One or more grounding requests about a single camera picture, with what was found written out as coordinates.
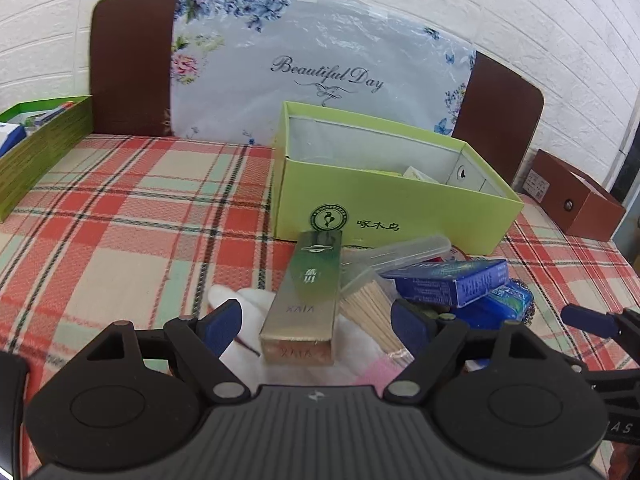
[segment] white brick wall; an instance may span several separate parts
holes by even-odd
[[[0,109],[88,91],[98,1],[0,0]],[[369,1],[472,41],[537,85],[545,109],[526,159],[545,148],[612,183],[640,86],[640,0]]]

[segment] tablecloth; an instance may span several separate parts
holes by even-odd
[[[28,359],[28,397],[113,320],[202,316],[212,283],[276,290],[293,244],[268,234],[271,168],[265,147],[95,134],[52,168],[0,224],[0,342]],[[565,237],[523,200],[494,256],[532,289],[533,330],[591,368],[631,366],[559,310],[636,306],[635,272],[612,243]]]

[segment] brown headboard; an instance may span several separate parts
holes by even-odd
[[[101,0],[95,7],[90,85],[96,132],[171,135],[169,69],[175,1]],[[478,53],[454,137],[471,144],[511,183],[542,107],[539,89]]]

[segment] green and gold box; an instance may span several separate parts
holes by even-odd
[[[462,140],[384,119],[285,102],[274,140],[274,236],[342,230],[363,247],[443,234],[489,254],[522,200]],[[437,183],[405,178],[410,167]]]
[[[0,156],[0,221],[94,127],[90,96],[20,103],[0,114],[0,123],[5,123],[21,114],[52,110],[67,101],[73,101],[74,106]]]

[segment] green tray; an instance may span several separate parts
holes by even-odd
[[[0,114],[0,123],[18,114],[75,106],[53,118],[0,157],[0,221],[4,221],[31,187],[94,129],[91,96],[61,97],[17,104]]]

